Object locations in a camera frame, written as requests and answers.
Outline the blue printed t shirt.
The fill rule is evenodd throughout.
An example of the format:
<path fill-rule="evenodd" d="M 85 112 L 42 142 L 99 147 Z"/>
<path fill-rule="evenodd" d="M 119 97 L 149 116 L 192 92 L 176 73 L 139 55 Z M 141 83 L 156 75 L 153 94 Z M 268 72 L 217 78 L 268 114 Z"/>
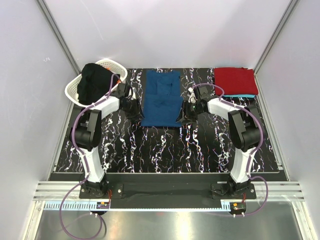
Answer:
<path fill-rule="evenodd" d="M 179 128 L 177 121 L 183 98 L 178 71 L 146 73 L 146 89 L 143 102 L 143 127 Z"/>

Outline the black t shirt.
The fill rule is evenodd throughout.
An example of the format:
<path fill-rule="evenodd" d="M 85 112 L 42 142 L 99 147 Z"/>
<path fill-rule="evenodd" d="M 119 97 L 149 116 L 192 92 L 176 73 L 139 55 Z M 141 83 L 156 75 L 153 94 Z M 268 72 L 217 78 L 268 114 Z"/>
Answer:
<path fill-rule="evenodd" d="M 110 89 L 112 74 L 103 66 L 87 63 L 81 72 L 81 80 L 77 85 L 78 102 L 90 105 L 97 102 Z"/>

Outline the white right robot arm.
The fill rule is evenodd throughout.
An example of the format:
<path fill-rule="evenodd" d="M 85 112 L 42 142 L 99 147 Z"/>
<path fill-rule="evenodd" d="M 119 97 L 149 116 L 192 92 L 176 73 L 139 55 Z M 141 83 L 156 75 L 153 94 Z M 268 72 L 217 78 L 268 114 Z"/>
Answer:
<path fill-rule="evenodd" d="M 188 100 L 183 101 L 176 121 L 182 124 L 196 122 L 198 115 L 203 113 L 228 121 L 235 156 L 227 192 L 236 199 L 250 184 L 253 158 L 265 139 L 265 131 L 256 106 L 241 106 L 224 100 L 222 95 L 213 96 L 207 86 L 207 83 L 200 83 L 187 90 Z"/>

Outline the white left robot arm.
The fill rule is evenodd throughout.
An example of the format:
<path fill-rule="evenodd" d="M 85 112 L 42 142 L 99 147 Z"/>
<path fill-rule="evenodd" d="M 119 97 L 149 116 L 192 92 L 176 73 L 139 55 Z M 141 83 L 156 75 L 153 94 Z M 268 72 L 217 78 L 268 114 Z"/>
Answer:
<path fill-rule="evenodd" d="M 109 91 L 97 102 L 86 107 L 78 106 L 70 118 L 69 140 L 84 166 L 84 184 L 91 186 L 90 192 L 97 198 L 103 198 L 108 193 L 98 149 L 102 138 L 102 120 L 119 110 L 132 121 L 144 118 L 137 90 L 127 83 L 117 84 L 113 91 Z"/>

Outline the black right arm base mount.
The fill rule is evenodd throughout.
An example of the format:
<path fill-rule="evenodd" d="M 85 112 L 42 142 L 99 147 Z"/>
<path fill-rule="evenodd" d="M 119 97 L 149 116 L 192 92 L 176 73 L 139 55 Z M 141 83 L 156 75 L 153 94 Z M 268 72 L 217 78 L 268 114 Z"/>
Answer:
<path fill-rule="evenodd" d="M 215 200 L 254 200 L 257 198 L 254 185 L 250 180 L 236 183 L 233 179 L 210 185 L 212 198 Z"/>

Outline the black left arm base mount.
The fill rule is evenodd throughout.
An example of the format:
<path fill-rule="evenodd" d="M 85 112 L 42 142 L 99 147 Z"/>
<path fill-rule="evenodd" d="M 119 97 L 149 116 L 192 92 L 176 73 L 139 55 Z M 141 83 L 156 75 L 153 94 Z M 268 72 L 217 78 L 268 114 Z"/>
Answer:
<path fill-rule="evenodd" d="M 121 199 L 124 184 L 103 179 L 101 182 L 86 181 L 80 187 L 80 199 Z"/>

